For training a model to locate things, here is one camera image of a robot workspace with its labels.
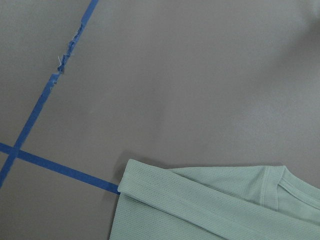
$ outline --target gray surface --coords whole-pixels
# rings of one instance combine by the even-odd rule
[[[5,2],[0,16],[12,25],[0,66],[0,141],[11,145],[88,4],[42,3],[30,20],[35,2]],[[22,149],[115,184],[133,158],[162,168],[286,165],[320,188],[319,12],[318,1],[301,0],[100,1]],[[22,31],[26,20],[34,31]],[[10,240],[108,239],[117,203],[21,160],[0,199]]]

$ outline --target clothing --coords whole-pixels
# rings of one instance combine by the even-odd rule
[[[320,189],[281,166],[162,169],[130,159],[110,240],[319,240]]]

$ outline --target light green shirt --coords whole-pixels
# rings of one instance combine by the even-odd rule
[[[130,159],[110,240],[320,240],[320,189],[281,166]]]

